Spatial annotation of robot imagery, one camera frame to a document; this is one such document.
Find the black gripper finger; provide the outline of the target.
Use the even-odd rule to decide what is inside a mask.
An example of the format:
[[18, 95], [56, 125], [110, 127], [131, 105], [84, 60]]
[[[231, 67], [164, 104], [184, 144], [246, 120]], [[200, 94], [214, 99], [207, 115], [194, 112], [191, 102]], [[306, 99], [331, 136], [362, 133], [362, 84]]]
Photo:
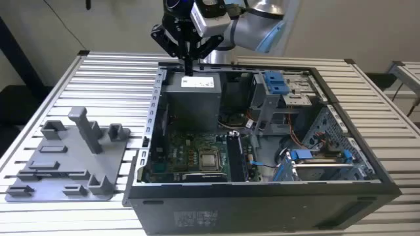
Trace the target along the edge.
[[190, 56], [188, 56], [188, 75], [194, 75], [194, 61], [199, 59], [204, 59], [208, 54], [212, 52], [212, 50], [216, 49], [216, 47], [220, 45], [223, 42], [224, 37], [223, 35], [215, 35], [208, 38], [208, 40], [200, 44], [202, 38], [198, 37], [191, 40], [190, 42]]
[[184, 73], [190, 76], [190, 54], [182, 26], [175, 25], [175, 28], [167, 30], [164, 25], [155, 25], [151, 37], [171, 57], [178, 57], [183, 60]]

